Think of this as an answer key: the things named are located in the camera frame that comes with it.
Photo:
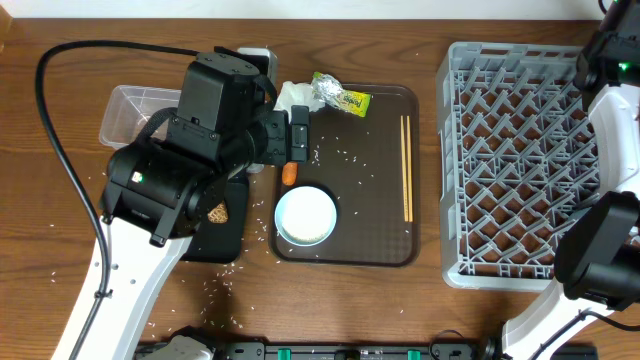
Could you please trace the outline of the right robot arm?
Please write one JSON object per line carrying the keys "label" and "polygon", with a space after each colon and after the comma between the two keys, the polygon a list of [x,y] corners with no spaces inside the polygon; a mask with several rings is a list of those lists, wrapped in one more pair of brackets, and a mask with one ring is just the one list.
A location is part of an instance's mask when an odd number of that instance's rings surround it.
{"label": "right robot arm", "polygon": [[577,58],[575,86],[596,135],[600,199],[563,236],[554,278],[485,359],[567,357],[563,345],[595,320],[639,300],[639,252],[628,245],[639,226],[639,3],[614,0]]}

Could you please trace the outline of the foil yellow snack wrapper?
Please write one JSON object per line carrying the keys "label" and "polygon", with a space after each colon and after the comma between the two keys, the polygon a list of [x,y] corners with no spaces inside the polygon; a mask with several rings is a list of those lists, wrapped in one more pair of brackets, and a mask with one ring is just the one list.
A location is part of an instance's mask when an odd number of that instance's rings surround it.
{"label": "foil yellow snack wrapper", "polygon": [[347,90],[333,76],[320,72],[313,74],[312,93],[314,98],[346,113],[364,118],[372,96],[367,93]]}

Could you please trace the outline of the white napkin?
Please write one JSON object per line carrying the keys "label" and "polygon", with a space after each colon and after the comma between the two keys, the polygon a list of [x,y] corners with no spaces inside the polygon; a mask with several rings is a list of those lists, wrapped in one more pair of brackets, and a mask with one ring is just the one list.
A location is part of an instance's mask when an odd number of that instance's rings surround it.
{"label": "white napkin", "polygon": [[310,113],[325,107],[325,103],[316,99],[309,83],[293,83],[285,81],[274,106],[275,111],[285,111],[289,122],[292,122],[293,106],[307,106]]}

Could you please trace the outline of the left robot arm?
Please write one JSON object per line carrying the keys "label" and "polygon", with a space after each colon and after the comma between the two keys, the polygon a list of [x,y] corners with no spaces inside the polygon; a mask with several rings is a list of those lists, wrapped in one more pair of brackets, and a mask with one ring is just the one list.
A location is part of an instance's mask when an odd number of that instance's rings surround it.
{"label": "left robot arm", "polygon": [[169,274],[253,164],[309,158],[309,111],[276,110],[276,55],[217,49],[189,65],[179,103],[156,111],[107,166],[91,263],[58,359],[129,359]]}

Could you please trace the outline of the brown cookie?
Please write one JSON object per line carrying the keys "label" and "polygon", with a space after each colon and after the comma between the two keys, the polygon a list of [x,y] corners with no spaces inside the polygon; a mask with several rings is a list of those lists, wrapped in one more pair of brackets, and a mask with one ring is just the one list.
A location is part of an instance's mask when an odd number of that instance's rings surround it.
{"label": "brown cookie", "polygon": [[224,224],[229,220],[226,202],[220,202],[207,214],[208,220],[213,224]]}

